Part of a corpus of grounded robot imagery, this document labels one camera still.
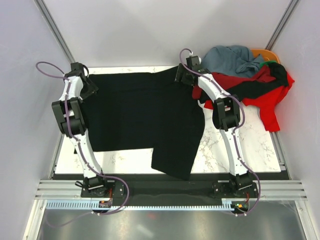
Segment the black t-shirt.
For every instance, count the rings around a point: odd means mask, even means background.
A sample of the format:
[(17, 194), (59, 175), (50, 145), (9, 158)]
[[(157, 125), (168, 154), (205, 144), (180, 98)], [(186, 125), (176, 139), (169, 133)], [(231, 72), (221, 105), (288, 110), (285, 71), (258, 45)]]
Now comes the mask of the black t-shirt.
[(177, 70), (90, 75), (98, 91), (82, 113), (92, 150), (152, 149), (154, 170), (188, 180), (205, 117), (193, 87), (175, 82)]
[(253, 105), (257, 107), (260, 102), (276, 105), (282, 90), (289, 86), (288, 73), (279, 63), (260, 68), (251, 78), (216, 72), (213, 72), (212, 76), (228, 93), (236, 95), (240, 101), (253, 100)]

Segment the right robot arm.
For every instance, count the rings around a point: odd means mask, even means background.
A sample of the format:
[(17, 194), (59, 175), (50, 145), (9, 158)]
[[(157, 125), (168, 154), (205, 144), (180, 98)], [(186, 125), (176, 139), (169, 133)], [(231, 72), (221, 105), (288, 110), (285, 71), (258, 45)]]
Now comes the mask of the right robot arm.
[(235, 197), (242, 196), (253, 186), (253, 179), (240, 143), (239, 128), (245, 122), (245, 112), (238, 98), (224, 90), (192, 52), (186, 63), (179, 64), (175, 81), (199, 87), (212, 101), (212, 122), (223, 138), (229, 160), (229, 191)]

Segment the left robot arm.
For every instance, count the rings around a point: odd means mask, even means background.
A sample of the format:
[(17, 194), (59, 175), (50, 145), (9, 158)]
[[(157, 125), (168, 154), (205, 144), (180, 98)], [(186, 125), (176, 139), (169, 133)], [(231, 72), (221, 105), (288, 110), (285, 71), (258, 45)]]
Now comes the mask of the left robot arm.
[(108, 197), (112, 184), (102, 177), (90, 140), (89, 123), (83, 113), (83, 100), (97, 93), (98, 87), (89, 79), (89, 69), (80, 62), (70, 64), (70, 72), (62, 77), (64, 89), (59, 100), (51, 104), (60, 132), (75, 148), (83, 170), (83, 180), (75, 185), (81, 188), (81, 196), (87, 198)]

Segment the grey-blue t-shirt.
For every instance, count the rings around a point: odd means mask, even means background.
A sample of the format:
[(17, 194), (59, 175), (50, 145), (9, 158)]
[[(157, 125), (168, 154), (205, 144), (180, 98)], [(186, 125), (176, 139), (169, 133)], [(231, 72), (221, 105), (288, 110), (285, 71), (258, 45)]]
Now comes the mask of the grey-blue t-shirt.
[(212, 73), (251, 78), (261, 69), (262, 55), (254, 56), (252, 50), (241, 45), (211, 48), (201, 60), (201, 66)]

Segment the green garment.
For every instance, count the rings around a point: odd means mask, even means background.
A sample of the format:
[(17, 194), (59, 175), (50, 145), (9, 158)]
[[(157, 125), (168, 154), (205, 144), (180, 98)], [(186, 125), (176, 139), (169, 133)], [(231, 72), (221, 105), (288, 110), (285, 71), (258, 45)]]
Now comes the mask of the green garment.
[(260, 68), (262, 68), (264, 66), (269, 66), (270, 64), (273, 64), (273, 63), (277, 63), (277, 61), (275, 61), (275, 60), (264, 61), (264, 62), (260, 63), (259, 66), (260, 66)]

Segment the orange basket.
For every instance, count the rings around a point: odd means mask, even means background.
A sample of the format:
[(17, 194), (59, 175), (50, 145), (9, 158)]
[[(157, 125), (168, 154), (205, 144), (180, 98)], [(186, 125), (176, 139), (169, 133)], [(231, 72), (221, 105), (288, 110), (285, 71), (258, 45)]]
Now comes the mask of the orange basket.
[(260, 49), (260, 48), (251, 48), (250, 50), (251, 50), (252, 55), (255, 59), (262, 57), (265, 62), (275, 61), (278, 64), (280, 63), (279, 57), (274, 52), (272, 52), (270, 50)]

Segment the red t-shirt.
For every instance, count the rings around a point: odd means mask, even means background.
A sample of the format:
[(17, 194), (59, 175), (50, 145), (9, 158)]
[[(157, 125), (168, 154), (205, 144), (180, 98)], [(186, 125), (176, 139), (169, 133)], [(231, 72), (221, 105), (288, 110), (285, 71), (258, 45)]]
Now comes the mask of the red t-shirt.
[(294, 83), (281, 64), (272, 62), (264, 65), (252, 77), (238, 77), (217, 72), (213, 72), (212, 76), (224, 90), (236, 95), (245, 106), (259, 108), (260, 119), (266, 131), (280, 130), (275, 108)]

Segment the black t-shirt in pile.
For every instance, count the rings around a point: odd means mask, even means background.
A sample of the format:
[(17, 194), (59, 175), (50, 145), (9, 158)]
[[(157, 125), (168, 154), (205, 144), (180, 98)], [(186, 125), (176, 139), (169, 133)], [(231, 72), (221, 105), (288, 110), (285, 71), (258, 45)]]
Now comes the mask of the black t-shirt in pile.
[(216, 72), (213, 72), (212, 76), (228, 93), (236, 95), (240, 101), (253, 100), (253, 105), (257, 107), (260, 102), (276, 105), (282, 90), (289, 86), (288, 73), (279, 63), (260, 68), (251, 78)]

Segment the left aluminium corner post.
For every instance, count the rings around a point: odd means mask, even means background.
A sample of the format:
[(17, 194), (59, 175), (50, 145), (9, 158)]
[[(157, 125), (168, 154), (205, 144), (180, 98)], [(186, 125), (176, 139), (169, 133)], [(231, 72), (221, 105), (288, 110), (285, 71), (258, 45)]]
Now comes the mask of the left aluminium corner post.
[(59, 47), (61, 48), (64, 56), (66, 57), (69, 64), (76, 62), (65, 38), (63, 37), (54, 17), (52, 16), (48, 6), (44, 0), (34, 0), (37, 8), (39, 9), (42, 17), (45, 19), (48, 27), (50, 28), (54, 38), (56, 39)]

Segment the aluminium corner post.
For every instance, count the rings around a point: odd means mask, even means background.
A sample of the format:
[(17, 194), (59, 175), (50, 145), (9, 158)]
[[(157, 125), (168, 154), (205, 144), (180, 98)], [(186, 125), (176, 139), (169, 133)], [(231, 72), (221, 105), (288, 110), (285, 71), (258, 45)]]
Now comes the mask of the aluminium corner post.
[(286, 7), (282, 17), (280, 18), (276, 28), (274, 29), (269, 41), (266, 44), (265, 50), (271, 51), (273, 49), (299, 3), (300, 0), (289, 1), (288, 6)]
[(66, 57), (69, 64), (76, 62), (65, 38), (63, 37), (54, 17), (52, 16), (48, 6), (44, 0), (34, 0), (37, 8), (39, 9), (42, 17), (45, 19), (48, 27), (50, 28), (54, 38), (56, 39), (59, 47), (61, 48), (64, 56)]

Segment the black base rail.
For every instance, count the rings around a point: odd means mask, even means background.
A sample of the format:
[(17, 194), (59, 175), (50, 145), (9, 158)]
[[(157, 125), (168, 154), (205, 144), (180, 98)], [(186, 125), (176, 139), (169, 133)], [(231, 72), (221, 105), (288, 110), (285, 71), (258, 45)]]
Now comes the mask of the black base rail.
[[(115, 205), (125, 203), (129, 206), (204, 206), (217, 205), (222, 199), (253, 200), (258, 197), (259, 188), (250, 176), (253, 186), (244, 192), (234, 192), (230, 188), (229, 173), (193, 173), (188, 180), (154, 173), (116, 174), (114, 179), (107, 179), (112, 184), (108, 197)], [(84, 176), (54, 174), (53, 179), (71, 180), (76, 186), (76, 182), (82, 181)]]

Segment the right aluminium corner post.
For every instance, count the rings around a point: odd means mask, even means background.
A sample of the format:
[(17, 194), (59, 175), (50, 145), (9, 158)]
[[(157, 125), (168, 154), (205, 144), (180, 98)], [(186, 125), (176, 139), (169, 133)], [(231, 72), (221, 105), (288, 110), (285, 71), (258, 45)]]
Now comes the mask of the right aluminium corner post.
[(289, 1), (288, 6), (286, 7), (282, 17), (280, 18), (276, 28), (274, 29), (269, 41), (266, 44), (265, 50), (271, 51), (273, 49), (299, 3), (300, 0)]

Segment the aluminium extrusion frame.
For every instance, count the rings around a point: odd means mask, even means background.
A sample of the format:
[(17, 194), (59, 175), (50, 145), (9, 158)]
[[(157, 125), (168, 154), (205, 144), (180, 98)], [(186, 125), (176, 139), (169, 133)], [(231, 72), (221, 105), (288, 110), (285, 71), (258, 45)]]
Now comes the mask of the aluminium extrusion frame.
[[(315, 224), (303, 184), (290, 178), (278, 134), (272, 132), (269, 138), (281, 171), (258, 174), (256, 188), (253, 189), (259, 195), (257, 201), (283, 205), (294, 202), (305, 238), (317, 240), (320, 230)], [(63, 175), (52, 171), (49, 179), (40, 181), (23, 234), (25, 240), (44, 237), (41, 225), (49, 208), (93, 209), (96, 199), (81, 196), (81, 189), (75, 184), (79, 179), (78, 174)], [(231, 192), (222, 196), (223, 192), (230, 191), (226, 173), (197, 174), (189, 181), (160, 174), (125, 174), (123, 179), (129, 188), (129, 197), (121, 201), (125, 211), (221, 211), (230, 214), (230, 205), (239, 199), (237, 194)]]

